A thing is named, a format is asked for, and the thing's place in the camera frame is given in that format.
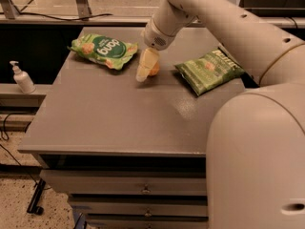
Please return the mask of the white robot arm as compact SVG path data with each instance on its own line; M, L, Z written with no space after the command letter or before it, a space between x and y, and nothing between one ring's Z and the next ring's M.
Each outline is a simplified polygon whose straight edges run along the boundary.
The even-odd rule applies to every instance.
M215 115L206 147L209 229L305 229L304 42L228 0L165 0L147 46L199 19L256 88Z

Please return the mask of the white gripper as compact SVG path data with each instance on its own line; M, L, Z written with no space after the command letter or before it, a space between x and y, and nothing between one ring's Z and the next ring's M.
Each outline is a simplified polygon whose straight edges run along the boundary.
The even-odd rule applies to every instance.
M166 50L174 41L175 36L167 35L162 32L151 18L142 31L144 43L150 47L140 54L139 66L136 72L136 80L144 82L149 76L149 63L155 64L159 60L159 52Z

